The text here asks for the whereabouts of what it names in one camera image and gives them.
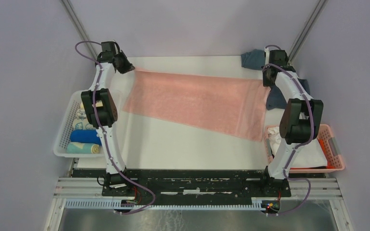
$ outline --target folded dark blue towel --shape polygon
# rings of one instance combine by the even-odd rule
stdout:
[[[252,70],[261,70],[266,62],[263,50],[254,49],[251,52],[241,54],[240,57],[242,58],[242,67]]]
[[[306,79],[299,79],[299,82],[303,86],[304,90],[310,94],[310,88]],[[283,97],[280,89],[277,86],[272,86],[269,96],[267,97],[266,109],[272,110],[274,108],[286,109],[287,102]]]
[[[101,140],[96,130],[74,130],[70,134],[71,142],[95,143],[101,146]]]

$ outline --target pink towel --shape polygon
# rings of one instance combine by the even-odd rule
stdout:
[[[261,141],[270,89],[261,80],[136,70],[124,111]]]

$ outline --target white wall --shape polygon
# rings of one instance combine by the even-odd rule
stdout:
[[[337,177],[355,229],[370,230],[370,1],[329,1],[294,64],[345,158]]]
[[[289,50],[317,0],[71,0],[90,38],[127,56]]]
[[[94,65],[60,1],[0,0],[0,230],[41,230],[67,161],[52,145]]]

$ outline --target plastic basket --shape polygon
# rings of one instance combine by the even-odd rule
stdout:
[[[273,161],[273,157],[267,129],[272,127],[277,126],[267,126],[264,131],[264,146],[266,148],[267,160],[269,163]],[[329,168],[326,169],[292,168],[290,169],[290,173],[329,173],[334,171],[340,171],[345,168],[343,158],[335,141],[334,133],[327,124],[320,125],[317,138],[323,140],[324,143],[323,150],[325,150],[324,154],[326,156]]]
[[[100,157],[104,156],[103,149],[100,149],[99,154],[81,154],[81,153],[67,153],[66,148],[70,143],[70,134],[73,131],[73,120],[76,118],[76,111],[80,108],[81,104],[81,93],[83,91],[76,91],[70,98],[69,104],[66,109],[66,113],[63,117],[62,124],[57,133],[56,140],[53,146],[53,153],[56,156],[70,157],[70,158],[81,158],[81,157]],[[111,90],[111,96],[113,97],[114,103],[119,112],[122,108],[123,97],[122,93],[118,90]]]

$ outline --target orange basket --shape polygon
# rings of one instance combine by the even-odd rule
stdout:
[[[278,126],[267,126],[264,131],[264,146],[267,152],[268,162],[273,161],[272,149],[270,148],[269,134],[267,132],[268,128],[278,127]],[[321,148],[327,159],[328,165],[325,169],[317,168],[292,168],[290,173],[329,173],[334,171],[340,171],[345,168],[341,152],[338,149],[334,133],[327,124],[321,124],[318,130],[317,139],[320,141]]]

